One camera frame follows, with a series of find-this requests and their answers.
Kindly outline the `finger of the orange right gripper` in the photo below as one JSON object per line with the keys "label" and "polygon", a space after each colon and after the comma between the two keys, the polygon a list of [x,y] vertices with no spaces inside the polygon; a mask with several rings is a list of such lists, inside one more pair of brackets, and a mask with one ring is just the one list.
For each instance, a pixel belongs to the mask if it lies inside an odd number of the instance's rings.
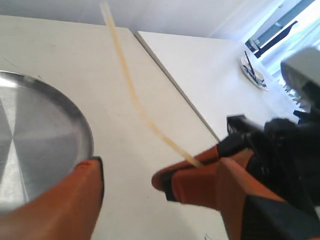
{"label": "finger of the orange right gripper", "polygon": [[195,156],[203,166],[195,167],[187,160],[178,162],[156,172],[151,184],[158,191],[164,192],[168,201],[216,208],[220,158],[219,147],[215,145]]}

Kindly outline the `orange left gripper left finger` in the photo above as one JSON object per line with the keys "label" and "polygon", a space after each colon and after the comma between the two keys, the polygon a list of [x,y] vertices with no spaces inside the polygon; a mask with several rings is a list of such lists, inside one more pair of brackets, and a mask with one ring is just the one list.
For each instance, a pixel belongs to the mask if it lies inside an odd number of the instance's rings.
{"label": "orange left gripper left finger", "polygon": [[89,240],[104,199],[100,157],[80,162],[61,182],[1,215],[2,240]]}

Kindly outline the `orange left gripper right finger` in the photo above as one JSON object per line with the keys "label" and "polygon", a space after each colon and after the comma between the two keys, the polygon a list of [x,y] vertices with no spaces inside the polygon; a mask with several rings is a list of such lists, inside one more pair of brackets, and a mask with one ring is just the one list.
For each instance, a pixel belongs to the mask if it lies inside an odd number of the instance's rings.
{"label": "orange left gripper right finger", "polygon": [[234,160],[219,161],[217,205],[230,240],[318,240],[320,224],[266,188]]}

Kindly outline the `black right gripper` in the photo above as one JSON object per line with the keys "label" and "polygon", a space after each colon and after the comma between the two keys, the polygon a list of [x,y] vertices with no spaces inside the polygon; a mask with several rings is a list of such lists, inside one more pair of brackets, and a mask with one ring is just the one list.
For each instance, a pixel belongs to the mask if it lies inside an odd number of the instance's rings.
{"label": "black right gripper", "polygon": [[274,118],[264,126],[244,115],[226,118],[220,158],[253,151],[245,169],[297,209],[320,216],[320,120],[303,114],[298,123]]}

